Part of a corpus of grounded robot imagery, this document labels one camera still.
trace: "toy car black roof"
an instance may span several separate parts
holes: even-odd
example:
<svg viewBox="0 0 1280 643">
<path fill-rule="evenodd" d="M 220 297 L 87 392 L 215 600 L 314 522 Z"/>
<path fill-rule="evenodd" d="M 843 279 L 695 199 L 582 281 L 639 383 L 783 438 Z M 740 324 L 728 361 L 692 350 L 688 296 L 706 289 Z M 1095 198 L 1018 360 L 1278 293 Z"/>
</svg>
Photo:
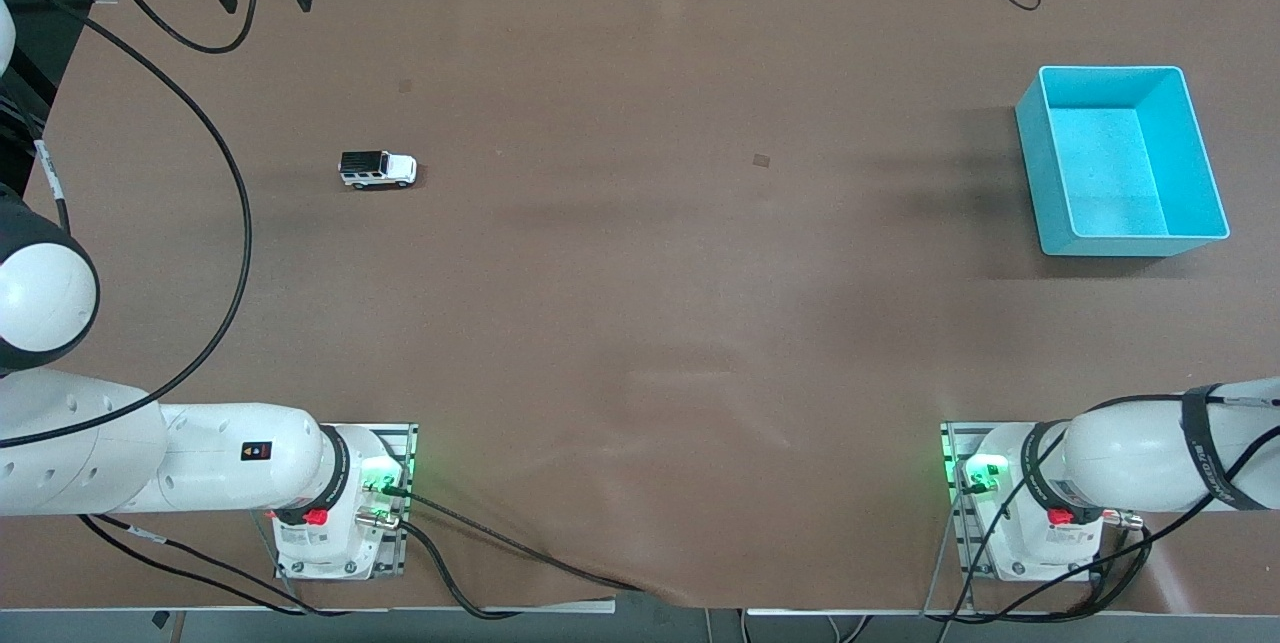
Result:
<svg viewBox="0 0 1280 643">
<path fill-rule="evenodd" d="M 387 173 L 387 151 L 347 151 L 339 173 Z"/>
</svg>

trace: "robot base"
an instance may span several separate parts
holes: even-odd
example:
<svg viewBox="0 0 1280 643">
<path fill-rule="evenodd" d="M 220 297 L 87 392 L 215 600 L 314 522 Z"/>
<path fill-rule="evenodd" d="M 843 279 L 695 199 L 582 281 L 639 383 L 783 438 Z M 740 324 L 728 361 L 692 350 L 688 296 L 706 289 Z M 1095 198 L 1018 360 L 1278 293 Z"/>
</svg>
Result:
<svg viewBox="0 0 1280 643">
<path fill-rule="evenodd" d="M 356 512 L 406 515 L 402 498 L 370 487 L 393 484 L 412 489 L 416 424 L 334 424 L 351 452 L 351 475 L 337 505 L 321 525 L 271 521 L 279 569 L 276 575 L 312 580 L 366 580 L 404 573 L 406 534 L 356 523 Z"/>
<path fill-rule="evenodd" d="M 1051 525 L 1046 512 L 1025 491 L 1009 505 L 982 553 L 974 560 L 1009 492 L 1021 479 L 1019 451 L 1032 424 L 946 423 L 942 451 L 951 496 L 982 483 L 986 493 L 959 493 L 954 515 L 961 573 L 1000 580 L 1051 580 L 1093 561 L 1102 542 L 1102 521 Z M 1088 583 L 1087 574 L 1069 580 Z"/>
</svg>

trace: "white round joint cap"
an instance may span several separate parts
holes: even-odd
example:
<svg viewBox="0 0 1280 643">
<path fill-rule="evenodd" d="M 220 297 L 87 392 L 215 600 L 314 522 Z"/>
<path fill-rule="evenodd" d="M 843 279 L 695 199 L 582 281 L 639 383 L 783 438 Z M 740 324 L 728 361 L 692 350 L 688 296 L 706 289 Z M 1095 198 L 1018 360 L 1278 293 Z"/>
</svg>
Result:
<svg viewBox="0 0 1280 643">
<path fill-rule="evenodd" d="M 0 338 L 45 352 L 76 339 L 97 305 L 93 270 L 77 251 L 36 243 L 0 263 Z"/>
</svg>

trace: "blue bin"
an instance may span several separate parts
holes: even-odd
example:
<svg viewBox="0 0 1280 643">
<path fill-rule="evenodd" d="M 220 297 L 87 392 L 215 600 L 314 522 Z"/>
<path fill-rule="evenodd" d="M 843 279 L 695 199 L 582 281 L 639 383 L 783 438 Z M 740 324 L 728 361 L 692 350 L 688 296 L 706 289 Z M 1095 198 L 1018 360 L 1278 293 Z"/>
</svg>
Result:
<svg viewBox="0 0 1280 643">
<path fill-rule="evenodd" d="M 1171 256 L 1230 234 L 1181 69 L 1041 68 L 1018 132 L 1051 256 Z"/>
</svg>

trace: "gray floor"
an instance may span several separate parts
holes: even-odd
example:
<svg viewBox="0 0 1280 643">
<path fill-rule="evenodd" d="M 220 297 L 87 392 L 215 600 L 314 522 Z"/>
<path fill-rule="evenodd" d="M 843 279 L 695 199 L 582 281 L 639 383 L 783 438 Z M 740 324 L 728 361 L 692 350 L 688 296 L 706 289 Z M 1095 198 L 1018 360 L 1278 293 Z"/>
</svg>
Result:
<svg viewBox="0 0 1280 643">
<path fill-rule="evenodd" d="M 737 614 L 710 611 L 714 642 L 741 643 Z M 5 612 L 0 614 L 0 640 L 23 643 L 169 643 L 174 616 L 156 628 L 152 612 Z M 856 617 L 837 619 L 849 633 Z M 833 640 L 822 616 L 749 616 L 753 643 Z M 910 616 L 877 617 L 859 643 L 929 643 L 938 625 Z M 1280 639 L 1280 619 L 1274 617 L 1172 617 L 1098 616 L 1092 620 L 1037 625 L 995 624 L 952 626 L 951 643 L 974 640 L 1037 643 L 1199 643 Z M 701 608 L 676 608 L 648 596 L 625 594 L 614 615 L 530 614 L 508 621 L 477 621 L 462 612 L 412 611 L 356 614 L 340 619 L 293 619 L 271 612 L 191 612 L 186 615 L 183 643 L 704 643 L 707 625 Z"/>
</svg>

